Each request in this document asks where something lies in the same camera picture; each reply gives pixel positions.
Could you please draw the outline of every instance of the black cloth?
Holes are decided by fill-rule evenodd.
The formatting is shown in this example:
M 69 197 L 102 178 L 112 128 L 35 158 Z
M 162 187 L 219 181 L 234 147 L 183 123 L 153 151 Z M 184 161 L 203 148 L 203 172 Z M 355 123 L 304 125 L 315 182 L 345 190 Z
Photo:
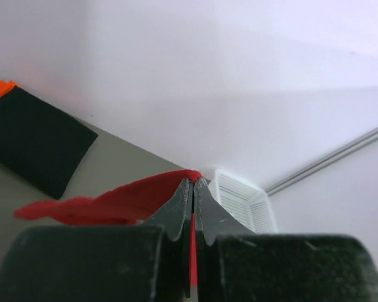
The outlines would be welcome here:
M 0 163 L 53 198 L 62 197 L 97 136 L 18 87 L 0 98 Z

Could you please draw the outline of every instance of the gray trim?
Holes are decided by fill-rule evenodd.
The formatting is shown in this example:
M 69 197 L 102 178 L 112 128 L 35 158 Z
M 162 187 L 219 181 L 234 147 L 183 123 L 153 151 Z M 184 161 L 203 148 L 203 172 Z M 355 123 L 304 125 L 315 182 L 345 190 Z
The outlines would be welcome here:
M 350 143 L 344 145 L 342 148 L 339 148 L 327 156 L 311 163 L 310 165 L 306 166 L 305 168 L 301 169 L 300 171 L 286 177 L 285 179 L 277 182 L 276 184 L 266 188 L 266 193 L 271 196 L 280 192 L 281 190 L 299 182 L 301 179 L 304 179 L 311 174 L 314 174 L 317 171 L 337 162 L 338 160 L 354 153 L 357 150 L 360 150 L 362 147 L 365 147 L 373 142 L 378 140 L 378 127 L 374 130 L 368 132 L 365 135 L 351 141 Z

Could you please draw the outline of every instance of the white basket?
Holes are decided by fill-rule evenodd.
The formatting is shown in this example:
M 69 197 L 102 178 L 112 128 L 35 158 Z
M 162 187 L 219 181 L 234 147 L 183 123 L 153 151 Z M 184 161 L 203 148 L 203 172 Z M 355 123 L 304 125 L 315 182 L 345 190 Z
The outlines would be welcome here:
M 264 190 L 217 169 L 209 184 L 214 199 L 255 233 L 275 233 L 276 223 Z

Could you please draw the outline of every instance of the white wall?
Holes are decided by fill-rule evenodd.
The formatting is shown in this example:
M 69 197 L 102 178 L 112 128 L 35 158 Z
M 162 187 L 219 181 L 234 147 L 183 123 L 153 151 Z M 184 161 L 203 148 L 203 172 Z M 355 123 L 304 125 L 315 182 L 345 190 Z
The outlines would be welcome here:
M 0 78 L 267 186 L 378 126 L 378 0 L 0 1 Z
M 378 267 L 378 141 L 271 197 L 283 233 L 345 233 Z

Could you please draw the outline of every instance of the red cloth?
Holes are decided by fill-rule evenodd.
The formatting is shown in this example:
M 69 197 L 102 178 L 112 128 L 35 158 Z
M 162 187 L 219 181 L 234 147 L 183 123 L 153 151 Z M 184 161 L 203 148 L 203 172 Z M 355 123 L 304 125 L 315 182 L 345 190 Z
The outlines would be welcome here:
M 97 198 L 80 196 L 63 202 L 37 201 L 16 210 L 14 216 L 26 220 L 51 217 L 66 225 L 131 225 L 155 213 L 172 197 L 182 179 L 195 182 L 201 176 L 193 170 L 162 173 L 120 186 Z M 193 222 L 192 217 L 191 283 L 197 285 Z

